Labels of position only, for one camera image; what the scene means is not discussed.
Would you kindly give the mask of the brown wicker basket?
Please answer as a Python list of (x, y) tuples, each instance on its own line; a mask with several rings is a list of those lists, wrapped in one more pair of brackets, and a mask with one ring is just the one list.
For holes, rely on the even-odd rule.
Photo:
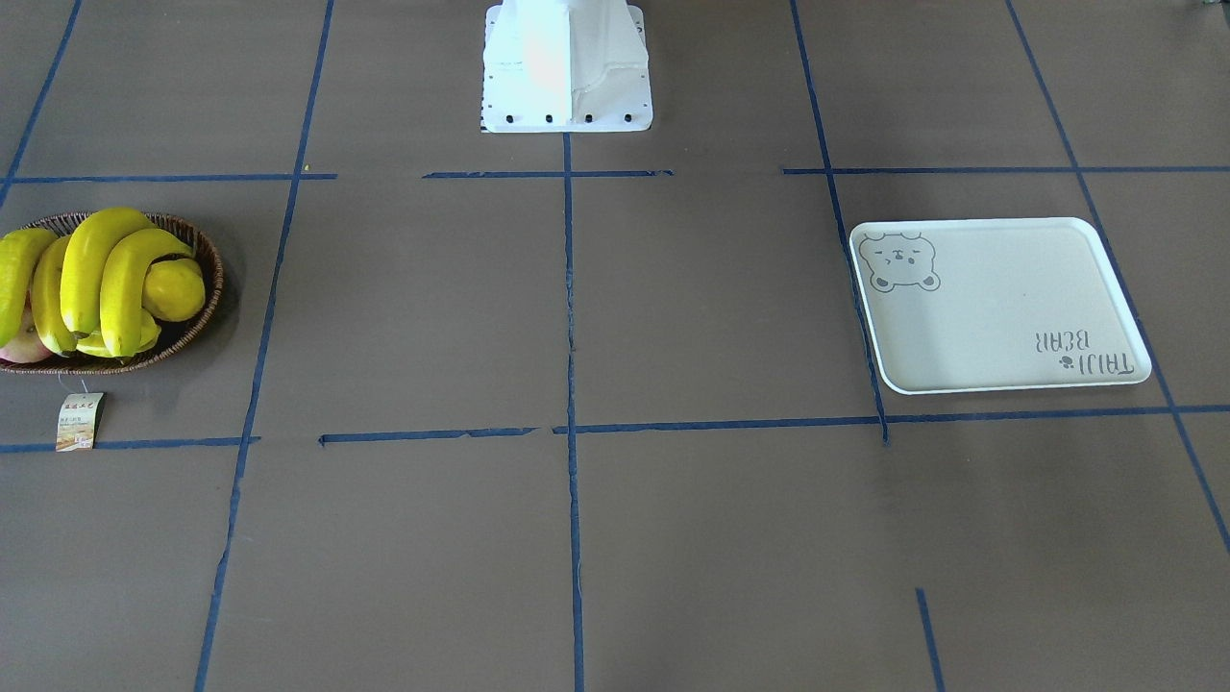
[[(2, 371), (12, 374), (119, 374), (119, 372), (133, 372), (137, 369), (151, 366), (154, 363), (160, 363), (160, 360), (166, 360), (176, 354), (180, 354), (188, 345), (189, 340), (193, 340), (209, 323), (212, 316), (216, 312), (216, 309), (221, 301), (221, 295), (224, 293), (225, 285), (225, 270), (221, 261), (221, 254), (216, 248), (216, 245), (207, 234), (203, 234), (197, 225), (189, 222), (189, 220), (180, 216), (175, 216), (166, 213), (144, 213), (151, 219), (154, 227), (162, 227), (164, 231), (178, 236), (184, 245), (192, 246), (194, 250), (194, 256), (192, 258), (165, 258), (159, 261), (176, 261), (176, 259), (193, 259), (197, 261), (203, 270), (204, 285), (207, 291), (205, 304), (193, 318), (187, 321), (180, 321), (180, 323), (172, 323), (172, 321), (157, 320), (161, 327), (161, 334), (157, 343), (153, 349), (148, 352), (140, 352), (132, 358), (92, 358), (79, 352), (73, 352), (73, 354), (66, 356), (53, 355), (42, 363), (34, 364), (16, 364), (6, 363), (2, 360)], [(91, 213), (62, 213), (50, 216), (43, 216), (36, 222), (26, 225), (26, 227), (46, 227), (48, 231), (53, 231), (62, 236), (70, 236), (76, 227), (87, 218)], [(18, 329), (22, 327), (28, 327), (28, 324), (34, 324), (34, 313), (31, 307), (30, 290), (32, 281), (28, 285), (27, 301), (25, 306), (25, 313), (22, 315), (22, 323), (18, 324)]]

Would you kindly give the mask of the greenish yellow banana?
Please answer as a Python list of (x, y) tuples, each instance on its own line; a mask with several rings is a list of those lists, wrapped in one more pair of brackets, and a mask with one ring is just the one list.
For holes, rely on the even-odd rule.
[(1, 345), (18, 336), (37, 263), (58, 238), (46, 227), (23, 227), (1, 240)]

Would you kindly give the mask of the cream bear tray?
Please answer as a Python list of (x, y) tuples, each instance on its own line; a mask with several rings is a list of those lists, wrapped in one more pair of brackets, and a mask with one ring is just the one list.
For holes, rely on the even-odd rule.
[(879, 377), (899, 395), (1132, 385), (1154, 371), (1082, 219), (862, 222), (849, 254)]

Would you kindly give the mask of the curved yellow banana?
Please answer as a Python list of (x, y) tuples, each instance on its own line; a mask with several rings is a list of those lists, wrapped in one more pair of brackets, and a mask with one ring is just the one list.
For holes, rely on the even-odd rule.
[(192, 258), (194, 250), (162, 227), (125, 235), (111, 250), (100, 293), (100, 334), (114, 358), (132, 358), (141, 337), (141, 286), (151, 263), (165, 258)]

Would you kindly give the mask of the yellow lemon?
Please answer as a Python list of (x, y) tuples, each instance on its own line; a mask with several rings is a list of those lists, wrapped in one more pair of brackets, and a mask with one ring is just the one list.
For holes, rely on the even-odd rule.
[(187, 321), (205, 304), (207, 291), (196, 259), (167, 259), (150, 264), (141, 285), (141, 307), (155, 320)]

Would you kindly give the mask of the red apple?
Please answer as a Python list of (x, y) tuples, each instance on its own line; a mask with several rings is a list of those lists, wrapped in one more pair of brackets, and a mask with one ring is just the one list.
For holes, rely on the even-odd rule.
[(42, 363), (53, 355), (55, 355), (54, 352), (50, 352), (44, 345), (34, 324), (22, 327), (14, 336), (12, 340), (6, 342), (1, 347), (1, 359), (6, 363), (34, 364)]

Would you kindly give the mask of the paper basket tag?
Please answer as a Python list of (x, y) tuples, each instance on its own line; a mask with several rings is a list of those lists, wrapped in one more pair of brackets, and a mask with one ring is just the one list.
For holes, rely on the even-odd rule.
[(58, 412), (57, 454), (93, 450), (105, 397), (105, 391), (66, 395)]

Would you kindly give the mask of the small yellow banana underneath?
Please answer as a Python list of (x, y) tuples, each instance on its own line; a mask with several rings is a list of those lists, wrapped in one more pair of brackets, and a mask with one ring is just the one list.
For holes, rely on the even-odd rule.
[(89, 336), (79, 338), (79, 340), (76, 340), (76, 352), (92, 358), (132, 358), (140, 354), (140, 352), (153, 349), (161, 334), (161, 327), (157, 323), (157, 320), (154, 320), (154, 316), (148, 309), (141, 309), (139, 311), (139, 323), (137, 323), (137, 326), (139, 327), (139, 333), (137, 334), (139, 334), (140, 343), (137, 345), (134, 354), (125, 356), (112, 352), (109, 345), (107, 345), (102, 332), (93, 332)]

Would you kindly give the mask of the large yellow banana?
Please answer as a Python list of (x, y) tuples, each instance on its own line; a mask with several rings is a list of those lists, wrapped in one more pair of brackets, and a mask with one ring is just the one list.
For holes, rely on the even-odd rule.
[(148, 227), (154, 224), (144, 213), (111, 206), (90, 214), (70, 234), (62, 263), (62, 320), (73, 334), (98, 329), (101, 281), (111, 250)]

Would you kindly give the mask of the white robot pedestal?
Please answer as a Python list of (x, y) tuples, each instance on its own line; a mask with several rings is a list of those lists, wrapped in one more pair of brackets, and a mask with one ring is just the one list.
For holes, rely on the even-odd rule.
[(627, 1), (502, 1), (483, 18), (487, 133), (647, 132), (645, 16)]

